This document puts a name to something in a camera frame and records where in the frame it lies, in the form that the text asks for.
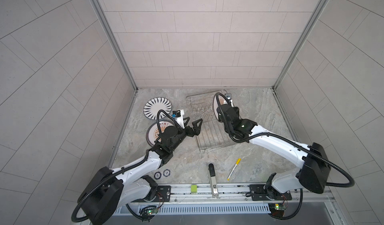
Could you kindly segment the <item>red text white plate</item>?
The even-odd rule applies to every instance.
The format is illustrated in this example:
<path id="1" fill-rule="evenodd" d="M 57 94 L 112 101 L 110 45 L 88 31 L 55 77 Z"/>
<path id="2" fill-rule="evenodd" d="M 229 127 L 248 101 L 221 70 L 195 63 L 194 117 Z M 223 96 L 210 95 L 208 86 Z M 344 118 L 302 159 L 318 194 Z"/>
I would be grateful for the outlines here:
<path id="1" fill-rule="evenodd" d="M 230 104 L 230 103 L 231 103 L 231 101 L 228 100 L 227 97 L 225 95 L 223 95 L 222 93 L 217 92 L 214 95 L 214 98 L 213 98 L 213 111 L 214 111 L 215 117 L 216 117 L 218 122 L 223 123 L 222 118 L 221 118 L 221 111 L 220 111 L 219 107 L 221 105 Z"/>

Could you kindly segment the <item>blue striped white plate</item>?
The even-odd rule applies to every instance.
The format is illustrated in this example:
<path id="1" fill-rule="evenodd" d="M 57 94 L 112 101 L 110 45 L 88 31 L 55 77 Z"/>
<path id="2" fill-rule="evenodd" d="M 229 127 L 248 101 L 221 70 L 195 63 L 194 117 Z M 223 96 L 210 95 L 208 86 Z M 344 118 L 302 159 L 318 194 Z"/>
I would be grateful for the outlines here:
<path id="1" fill-rule="evenodd" d="M 164 97 L 152 98 L 144 105 L 143 113 L 146 118 L 156 120 L 159 110 L 164 110 L 167 114 L 169 114 L 172 110 L 171 102 Z"/>

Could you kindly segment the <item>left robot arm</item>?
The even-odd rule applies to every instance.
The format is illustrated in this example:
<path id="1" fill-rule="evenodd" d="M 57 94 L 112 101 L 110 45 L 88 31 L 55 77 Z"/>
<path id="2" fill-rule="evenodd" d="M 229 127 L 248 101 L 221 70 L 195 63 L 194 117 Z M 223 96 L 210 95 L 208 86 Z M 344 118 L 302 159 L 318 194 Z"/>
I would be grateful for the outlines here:
<path id="1" fill-rule="evenodd" d="M 158 138 L 145 155 L 121 168 L 113 170 L 103 167 L 97 171 L 82 194 L 78 198 L 71 221 L 81 223 L 89 220 L 93 225 L 104 224 L 123 205 L 135 200 L 151 200 L 157 191 L 158 184 L 148 173 L 167 164 L 173 152 L 186 137 L 199 135 L 202 119 L 188 126 L 189 118 L 184 118 L 183 111 L 166 114 L 171 126 L 161 129 L 160 115 L 157 113 Z"/>

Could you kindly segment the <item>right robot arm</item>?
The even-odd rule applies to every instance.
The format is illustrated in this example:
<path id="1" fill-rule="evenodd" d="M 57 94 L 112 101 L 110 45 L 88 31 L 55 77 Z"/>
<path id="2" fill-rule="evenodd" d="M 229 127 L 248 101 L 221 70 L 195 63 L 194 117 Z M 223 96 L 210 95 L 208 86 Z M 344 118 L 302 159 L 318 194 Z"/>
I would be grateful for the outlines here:
<path id="1" fill-rule="evenodd" d="M 261 146 L 296 166 L 282 174 L 271 174 L 264 185 L 270 200 L 276 200 L 278 194 L 283 195 L 291 190 L 300 191 L 298 207 L 291 215 L 270 214 L 271 218 L 280 221 L 294 218 L 302 207 L 304 189 L 322 194 L 325 187 L 351 188 L 355 185 L 355 180 L 348 172 L 328 160 L 320 144 L 295 142 L 268 131 L 252 120 L 240 118 L 239 108 L 220 92 L 214 95 L 213 107 L 216 119 L 224 124 L 225 132 L 233 142 Z"/>

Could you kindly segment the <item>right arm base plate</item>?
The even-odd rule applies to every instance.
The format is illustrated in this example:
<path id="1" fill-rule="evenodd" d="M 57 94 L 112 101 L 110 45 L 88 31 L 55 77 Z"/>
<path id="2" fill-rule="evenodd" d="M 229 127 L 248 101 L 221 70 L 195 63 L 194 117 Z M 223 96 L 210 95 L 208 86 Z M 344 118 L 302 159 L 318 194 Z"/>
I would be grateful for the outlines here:
<path id="1" fill-rule="evenodd" d="M 273 187 L 265 188 L 265 185 L 250 185 L 250 191 L 246 193 L 247 198 L 252 201 L 290 201 L 292 196 L 289 192 L 279 193 Z"/>

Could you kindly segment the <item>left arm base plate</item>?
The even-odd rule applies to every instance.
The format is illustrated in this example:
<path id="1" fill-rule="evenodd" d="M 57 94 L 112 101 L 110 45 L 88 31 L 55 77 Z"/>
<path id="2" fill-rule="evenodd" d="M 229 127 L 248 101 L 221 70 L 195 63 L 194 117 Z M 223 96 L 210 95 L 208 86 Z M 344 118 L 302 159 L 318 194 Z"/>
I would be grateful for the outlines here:
<path id="1" fill-rule="evenodd" d="M 171 186 L 157 186 L 151 188 L 149 194 L 144 198 L 146 202 L 169 202 Z"/>

